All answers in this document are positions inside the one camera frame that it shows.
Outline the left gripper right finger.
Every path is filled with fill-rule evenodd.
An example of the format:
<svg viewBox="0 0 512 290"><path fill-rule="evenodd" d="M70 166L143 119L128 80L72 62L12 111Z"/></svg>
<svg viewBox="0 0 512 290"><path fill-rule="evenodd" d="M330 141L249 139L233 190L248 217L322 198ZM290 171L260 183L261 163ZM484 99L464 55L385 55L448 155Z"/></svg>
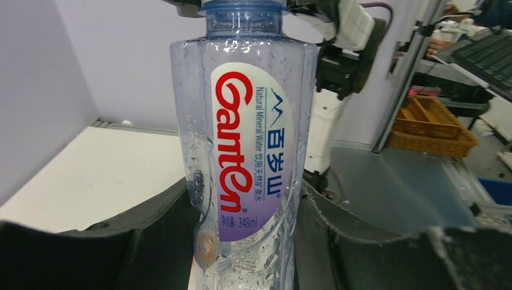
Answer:
<svg viewBox="0 0 512 290"><path fill-rule="evenodd" d="M301 188L297 289L510 289L511 231L429 227L395 234Z"/></svg>

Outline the labelled clear water bottle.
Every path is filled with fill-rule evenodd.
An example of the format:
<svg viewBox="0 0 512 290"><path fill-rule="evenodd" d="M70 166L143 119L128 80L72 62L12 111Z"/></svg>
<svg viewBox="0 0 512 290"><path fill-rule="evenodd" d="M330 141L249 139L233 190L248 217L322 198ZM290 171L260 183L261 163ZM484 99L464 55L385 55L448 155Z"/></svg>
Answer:
<svg viewBox="0 0 512 290"><path fill-rule="evenodd" d="M201 1L204 37L170 45L197 289L293 289L318 48L284 1Z"/></svg>

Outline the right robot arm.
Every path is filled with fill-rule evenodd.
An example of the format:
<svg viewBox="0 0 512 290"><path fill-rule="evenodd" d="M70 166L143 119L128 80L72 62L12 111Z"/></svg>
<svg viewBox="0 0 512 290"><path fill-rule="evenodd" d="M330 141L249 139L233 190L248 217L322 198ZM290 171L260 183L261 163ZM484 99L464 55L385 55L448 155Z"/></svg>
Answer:
<svg viewBox="0 0 512 290"><path fill-rule="evenodd" d="M334 133L345 106L368 80L394 12L384 2L288 1L289 12L322 33L303 178L328 186Z"/></svg>

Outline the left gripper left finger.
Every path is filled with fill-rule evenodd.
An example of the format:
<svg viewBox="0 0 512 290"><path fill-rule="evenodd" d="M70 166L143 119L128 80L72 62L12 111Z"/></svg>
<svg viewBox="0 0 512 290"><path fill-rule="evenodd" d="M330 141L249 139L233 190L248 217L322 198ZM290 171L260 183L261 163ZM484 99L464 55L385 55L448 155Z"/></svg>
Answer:
<svg viewBox="0 0 512 290"><path fill-rule="evenodd" d="M1 222L2 289L187 289L199 212L186 180L83 231Z"/></svg>

